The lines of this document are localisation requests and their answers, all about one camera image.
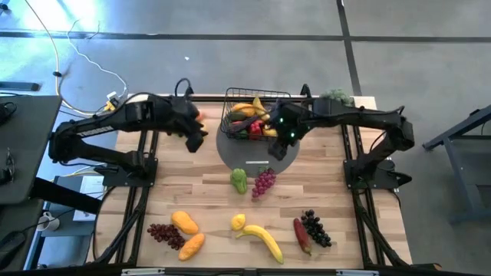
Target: wire basket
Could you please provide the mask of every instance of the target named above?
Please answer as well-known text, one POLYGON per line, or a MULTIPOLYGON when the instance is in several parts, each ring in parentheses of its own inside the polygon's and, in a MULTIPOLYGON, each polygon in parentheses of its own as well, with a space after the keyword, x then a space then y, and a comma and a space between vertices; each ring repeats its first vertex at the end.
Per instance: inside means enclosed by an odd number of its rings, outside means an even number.
POLYGON ((275 137, 266 136, 266 135, 229 132, 229 125, 232 122, 228 118, 227 114, 229 114, 232 107, 239 103, 252 104, 252 101, 254 100, 255 97, 259 97, 261 99, 261 103, 263 107, 266 109, 266 112, 269 112, 274 102, 276 102, 276 99, 291 97, 291 95, 290 93, 281 92, 281 91, 254 90, 254 89, 245 89, 245 88, 237 88, 237 87, 230 87, 229 89, 227 89, 225 94, 225 100, 223 103, 222 123, 220 125, 220 129, 228 138, 236 139, 236 140, 255 140, 255 141, 269 141, 275 139, 275 137))

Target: butcher block table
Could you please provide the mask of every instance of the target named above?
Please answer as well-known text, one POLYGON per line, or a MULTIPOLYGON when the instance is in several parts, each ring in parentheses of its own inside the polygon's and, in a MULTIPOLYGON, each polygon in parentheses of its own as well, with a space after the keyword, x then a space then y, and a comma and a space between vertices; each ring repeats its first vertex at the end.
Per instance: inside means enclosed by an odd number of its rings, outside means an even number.
MULTIPOLYGON (((373 97, 354 99, 358 106, 376 109, 373 97)), ((187 151, 185 138, 165 133, 159 136, 159 166, 155 185, 150 189, 141 234, 139 267, 363 268, 353 200, 344 183, 342 162, 345 155, 339 126, 317 128, 308 133, 300 142, 295 161, 277 175, 275 185, 258 202, 252 202, 254 180, 248 179, 249 190, 245 195, 238 194, 230 185, 231 169, 217 152, 216 134, 223 103, 195 105, 204 112, 204 123, 209 132, 197 153, 187 151), (332 238, 330 248, 311 241, 312 256, 302 252, 293 230, 293 219, 309 209, 314 209, 321 217, 325 231, 332 238), (178 251, 165 242, 156 242, 147 233, 150 224, 169 224, 171 214, 178 210, 188 212, 206 236, 201 250, 188 261, 179 261, 178 251), (245 214, 247 225, 260 225, 272 235, 282 250, 284 264, 276 262, 259 238, 236 239, 238 232, 230 229, 230 219, 240 213, 245 214)), ((380 133, 380 130, 361 128, 365 151, 380 133)), ((119 132, 116 149, 123 152, 136 150, 139 138, 140 133, 119 132)), ((147 142, 146 149, 150 147, 150 139, 147 142)), ((128 190, 116 188, 102 206, 96 225, 97 256, 121 228, 128 190)), ((382 234, 399 256, 411 263, 395 196, 386 190, 374 190, 374 202, 382 234)), ((128 235, 125 261, 130 254, 133 235, 134 227, 128 235)), ((376 261, 371 235, 367 235, 367 239, 371 258, 376 261)), ((89 254, 87 260, 91 259, 92 254, 89 254)))

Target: concrete floor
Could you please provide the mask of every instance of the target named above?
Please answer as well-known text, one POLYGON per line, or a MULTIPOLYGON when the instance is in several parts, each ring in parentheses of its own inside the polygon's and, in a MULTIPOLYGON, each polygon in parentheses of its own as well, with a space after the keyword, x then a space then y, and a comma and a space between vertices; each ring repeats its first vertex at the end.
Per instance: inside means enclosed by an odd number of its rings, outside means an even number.
MULTIPOLYGON (((31 1, 48 28, 144 34, 341 35, 335 0, 127 0, 31 1)), ((41 30, 23 1, 9 3, 0 31, 41 30)), ((487 0, 344 0, 351 35, 486 37, 491 2, 487 0)), ((75 40, 80 50, 114 70, 130 92, 165 93, 189 77, 196 93, 223 93, 227 87, 287 90, 308 83, 315 94, 333 88, 351 92, 342 41, 168 41, 75 40)), ((114 77, 78 57, 56 39, 61 91, 75 106, 96 110, 105 95, 122 90, 114 77)), ((54 94, 54 55, 45 38, 0 38, 0 79, 42 84, 38 94, 54 94)), ((489 222, 452 226, 448 217, 462 211, 447 155, 425 153, 419 145, 491 102, 491 50, 472 43, 353 43, 364 96, 379 109, 405 105, 418 146, 394 154, 397 170, 413 182, 401 188, 402 213, 414 263, 440 263, 445 270, 489 274, 489 222)), ((69 120, 60 114, 57 123, 69 120)), ((491 126, 485 129, 491 133, 491 126)), ((115 134, 92 143, 113 146, 115 134)), ((39 176, 71 172, 44 158, 39 176)), ((43 258, 53 265, 49 248, 43 258)))

